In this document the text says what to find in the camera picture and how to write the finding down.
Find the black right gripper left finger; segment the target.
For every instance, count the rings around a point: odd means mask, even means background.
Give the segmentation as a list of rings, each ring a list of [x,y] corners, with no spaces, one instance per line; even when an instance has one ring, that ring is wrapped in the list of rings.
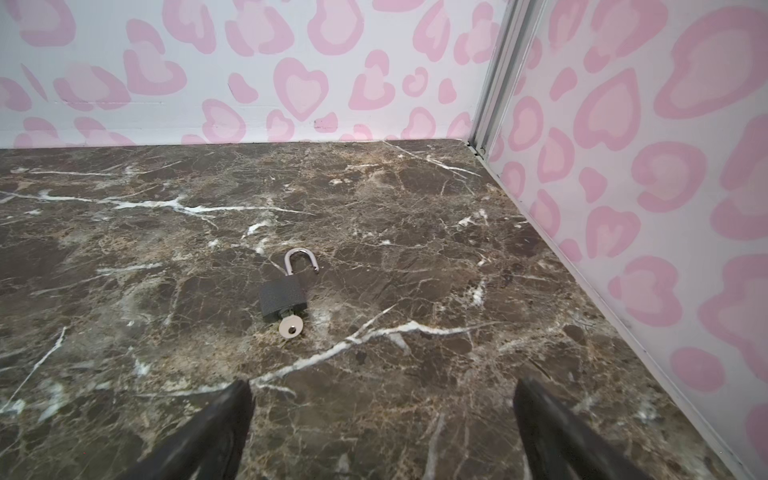
[[[234,479],[254,414],[249,383],[237,380],[119,475],[121,479]]]

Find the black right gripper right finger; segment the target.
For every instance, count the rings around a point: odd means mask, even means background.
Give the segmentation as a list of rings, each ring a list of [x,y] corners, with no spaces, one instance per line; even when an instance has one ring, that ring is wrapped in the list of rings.
[[[513,409],[534,479],[649,477],[536,380],[517,382]]]

